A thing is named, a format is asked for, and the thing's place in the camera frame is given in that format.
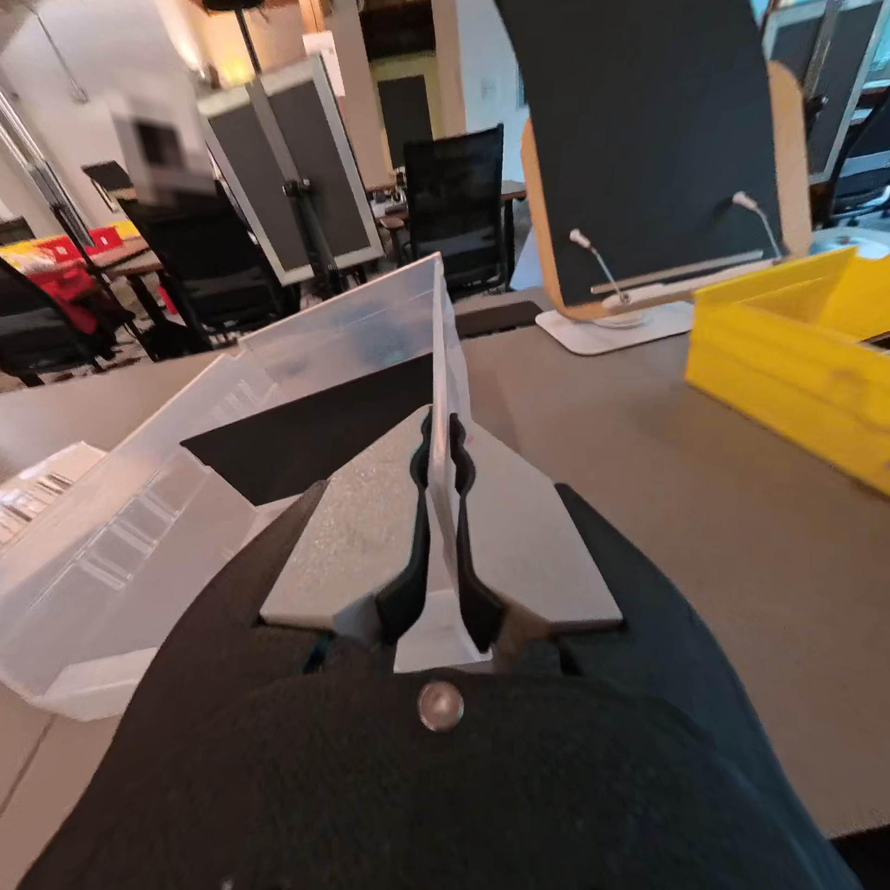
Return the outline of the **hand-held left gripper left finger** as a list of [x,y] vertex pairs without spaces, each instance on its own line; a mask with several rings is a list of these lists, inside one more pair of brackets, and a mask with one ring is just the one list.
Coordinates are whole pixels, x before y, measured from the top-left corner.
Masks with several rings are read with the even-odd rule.
[[328,480],[260,610],[269,626],[396,643],[426,604],[431,407]]

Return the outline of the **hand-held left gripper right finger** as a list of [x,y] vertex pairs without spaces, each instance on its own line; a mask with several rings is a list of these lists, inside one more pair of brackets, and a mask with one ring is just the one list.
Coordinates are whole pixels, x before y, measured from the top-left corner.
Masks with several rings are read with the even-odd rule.
[[450,419],[464,627],[479,651],[617,628],[622,613],[555,483],[490,432]]

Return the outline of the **clear plastic container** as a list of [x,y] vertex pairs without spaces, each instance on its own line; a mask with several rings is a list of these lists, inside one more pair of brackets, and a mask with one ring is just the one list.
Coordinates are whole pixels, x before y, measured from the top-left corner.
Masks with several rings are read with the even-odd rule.
[[313,484],[433,401],[465,363],[439,254],[264,328],[107,453],[79,442],[2,496],[2,687],[121,715],[208,581]]

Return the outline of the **black mesh office chair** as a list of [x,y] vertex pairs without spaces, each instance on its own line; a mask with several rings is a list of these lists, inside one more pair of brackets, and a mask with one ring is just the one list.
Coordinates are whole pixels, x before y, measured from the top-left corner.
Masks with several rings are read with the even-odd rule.
[[504,127],[404,146],[409,254],[439,254],[453,302],[504,286]]
[[281,284],[223,185],[143,199],[131,187],[118,206],[160,262],[161,279],[186,325],[208,347],[298,312],[299,295]]
[[90,369],[113,362],[121,329],[135,332],[136,315],[114,295],[90,285],[75,304],[84,304],[90,325],[70,313],[37,283],[1,261],[1,371],[28,387],[43,375]]
[[857,226],[889,210],[889,89],[871,98],[869,115],[845,138],[826,184],[811,187],[813,228]]

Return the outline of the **yellow plastic bin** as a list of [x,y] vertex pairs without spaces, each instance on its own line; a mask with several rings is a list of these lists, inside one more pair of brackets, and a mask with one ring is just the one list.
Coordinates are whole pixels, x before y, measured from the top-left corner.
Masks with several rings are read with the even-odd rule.
[[701,288],[685,381],[889,494],[889,259],[856,248]]

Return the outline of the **grey-framed black panel stand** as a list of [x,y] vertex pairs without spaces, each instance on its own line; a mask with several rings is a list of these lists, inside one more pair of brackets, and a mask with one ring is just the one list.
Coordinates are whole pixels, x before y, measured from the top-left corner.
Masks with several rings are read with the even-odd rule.
[[763,53],[794,75],[803,97],[809,184],[827,182],[839,158],[877,46],[887,1],[768,2]]
[[210,155],[282,285],[383,257],[320,57],[208,95],[197,111]]

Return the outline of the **red plastic bin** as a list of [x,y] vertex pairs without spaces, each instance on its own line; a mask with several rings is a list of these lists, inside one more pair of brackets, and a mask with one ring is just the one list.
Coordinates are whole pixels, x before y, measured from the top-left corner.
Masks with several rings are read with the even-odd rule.
[[70,237],[29,241],[19,252],[18,263],[24,275],[61,308],[78,331],[86,335],[98,332],[99,315],[86,307],[87,294],[96,282]]

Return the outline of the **black wooden-edged book stand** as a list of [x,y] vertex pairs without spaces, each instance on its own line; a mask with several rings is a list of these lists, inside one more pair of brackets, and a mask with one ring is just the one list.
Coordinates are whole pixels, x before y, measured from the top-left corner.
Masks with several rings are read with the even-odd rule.
[[750,2],[495,6],[551,339],[592,357],[683,335],[697,291],[807,255],[802,96]]

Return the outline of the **grey pouch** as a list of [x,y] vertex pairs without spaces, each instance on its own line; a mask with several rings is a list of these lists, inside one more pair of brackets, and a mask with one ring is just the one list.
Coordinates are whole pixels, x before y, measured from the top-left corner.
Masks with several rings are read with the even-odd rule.
[[885,259],[889,256],[889,232],[849,226],[819,229],[812,237],[808,254],[824,254],[847,248],[855,248],[864,259]]

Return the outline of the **black light stand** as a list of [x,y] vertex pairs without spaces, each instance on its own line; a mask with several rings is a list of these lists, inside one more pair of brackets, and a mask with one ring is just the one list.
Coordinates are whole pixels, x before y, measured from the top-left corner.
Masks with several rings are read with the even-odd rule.
[[261,9],[265,1],[197,1],[198,6],[206,13],[231,13],[238,23],[244,47],[255,75],[261,73],[261,64],[254,47],[246,19],[246,12]]

